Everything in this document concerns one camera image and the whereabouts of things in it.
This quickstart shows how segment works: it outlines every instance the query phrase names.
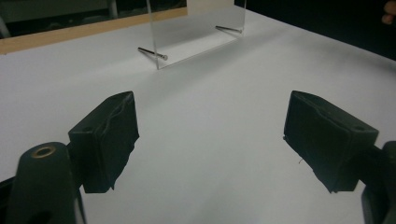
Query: dark background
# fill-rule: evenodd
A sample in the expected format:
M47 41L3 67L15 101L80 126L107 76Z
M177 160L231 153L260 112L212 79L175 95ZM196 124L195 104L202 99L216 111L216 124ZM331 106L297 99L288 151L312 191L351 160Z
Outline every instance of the dark background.
M382 23L386 0L247 0L247 9L396 60L396 26Z

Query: transparent plastic sheet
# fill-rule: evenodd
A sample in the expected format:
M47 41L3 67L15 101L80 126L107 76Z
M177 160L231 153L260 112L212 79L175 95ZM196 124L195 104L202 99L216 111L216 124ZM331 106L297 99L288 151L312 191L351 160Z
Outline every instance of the transparent plastic sheet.
M180 11L186 8L180 2L174 6L164 2L147 0L153 43L152 49L143 48L152 51L158 69L243 36L246 0L187 0L187 15L172 19L165 18L183 14Z

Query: finger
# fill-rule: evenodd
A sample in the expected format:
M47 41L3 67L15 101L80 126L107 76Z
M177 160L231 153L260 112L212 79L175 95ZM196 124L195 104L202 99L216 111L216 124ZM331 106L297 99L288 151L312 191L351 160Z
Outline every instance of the finger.
M384 10L390 15L396 15L396 1L388 1L384 6Z
M382 22L384 22L387 25L391 25L393 23L393 19L394 19L393 15L386 14L382 17Z

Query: table surface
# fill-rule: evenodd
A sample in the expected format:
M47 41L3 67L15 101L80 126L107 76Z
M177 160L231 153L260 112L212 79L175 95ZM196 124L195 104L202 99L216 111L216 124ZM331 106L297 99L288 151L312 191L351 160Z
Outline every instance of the table surface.
M89 223L363 223L363 184L330 194L283 126L306 91L395 140L396 62L248 12L243 39L157 71L136 50L147 27L0 56L1 180L133 91L141 137L114 191L83 194Z

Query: wooden board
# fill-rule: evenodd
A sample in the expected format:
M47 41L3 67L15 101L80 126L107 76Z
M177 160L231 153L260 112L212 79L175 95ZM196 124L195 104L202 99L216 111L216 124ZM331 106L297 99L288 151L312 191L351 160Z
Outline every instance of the wooden board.
M176 8L154 14L154 20L167 20L186 16L187 8ZM80 25L61 30L48 31L32 35L22 35L6 39L0 39L0 54L8 54L24 49L31 49L48 44L59 43L65 40L80 38L87 35L96 35L103 32L117 30L149 22L149 14L117 19L113 21L102 21L93 24Z

